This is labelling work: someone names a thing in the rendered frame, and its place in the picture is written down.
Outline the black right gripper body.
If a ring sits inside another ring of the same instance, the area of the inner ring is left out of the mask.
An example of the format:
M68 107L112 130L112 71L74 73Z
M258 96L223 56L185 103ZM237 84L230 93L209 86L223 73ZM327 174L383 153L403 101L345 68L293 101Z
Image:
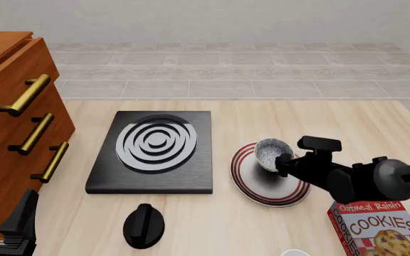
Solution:
M308 151L287 163L288 173L312 185L326 185L331 172L331 151Z

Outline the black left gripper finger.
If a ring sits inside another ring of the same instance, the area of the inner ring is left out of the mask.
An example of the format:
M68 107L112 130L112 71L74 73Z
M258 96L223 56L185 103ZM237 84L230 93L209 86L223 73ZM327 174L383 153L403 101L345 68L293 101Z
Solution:
M11 215L0 225L0 233L4 238L36 241L35 219L38 198L38 192L33 189L25 192Z

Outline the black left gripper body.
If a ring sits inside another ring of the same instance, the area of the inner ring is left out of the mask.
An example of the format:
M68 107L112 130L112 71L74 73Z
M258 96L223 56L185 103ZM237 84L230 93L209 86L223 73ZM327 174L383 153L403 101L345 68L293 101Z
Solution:
M36 234L4 235L0 241L0 256L32 256L36 249Z

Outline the black speckled bowl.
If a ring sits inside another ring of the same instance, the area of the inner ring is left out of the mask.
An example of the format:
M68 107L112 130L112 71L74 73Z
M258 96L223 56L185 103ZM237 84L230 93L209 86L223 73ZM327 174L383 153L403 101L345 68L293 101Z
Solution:
M291 147L276 138L266 138L257 142L254 148L254 154L260 166L269 172L278 172L275 167L277 157L287 154L288 160L295 158Z

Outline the white plate with red rings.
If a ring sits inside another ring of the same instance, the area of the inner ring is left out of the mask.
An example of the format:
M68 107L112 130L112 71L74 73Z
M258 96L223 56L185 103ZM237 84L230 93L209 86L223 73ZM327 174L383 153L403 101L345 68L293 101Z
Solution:
M255 147L255 142L245 144L232 157L230 177L236 188L250 200L274 208L304 200L312 186L294 176L284 178L265 170L256 159Z

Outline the flat black stove plate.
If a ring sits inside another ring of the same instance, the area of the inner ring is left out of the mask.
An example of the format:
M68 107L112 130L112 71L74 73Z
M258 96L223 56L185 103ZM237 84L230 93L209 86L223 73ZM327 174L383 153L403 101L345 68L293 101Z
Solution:
M116 112L85 191L213 193L211 113Z

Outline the round black stove knob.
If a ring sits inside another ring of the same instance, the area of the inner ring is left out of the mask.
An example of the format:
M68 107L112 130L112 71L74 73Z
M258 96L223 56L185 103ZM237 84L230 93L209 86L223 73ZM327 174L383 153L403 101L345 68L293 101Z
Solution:
M123 225L123 236L134 249L147 249L156 245L165 230L163 215L151 204L139 204L128 215Z

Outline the white mug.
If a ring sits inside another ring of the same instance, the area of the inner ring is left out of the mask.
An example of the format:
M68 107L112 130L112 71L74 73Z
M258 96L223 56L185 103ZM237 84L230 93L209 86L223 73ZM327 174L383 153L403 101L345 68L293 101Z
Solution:
M289 249L284 251L280 256L310 256L305 251L299 249Z

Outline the oatmeal raisin cookies box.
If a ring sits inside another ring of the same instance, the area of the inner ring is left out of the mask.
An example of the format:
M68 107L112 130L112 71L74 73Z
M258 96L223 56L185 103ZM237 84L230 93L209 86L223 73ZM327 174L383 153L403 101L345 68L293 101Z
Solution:
M410 256L410 215L399 201L334 202L327 215L347 256Z

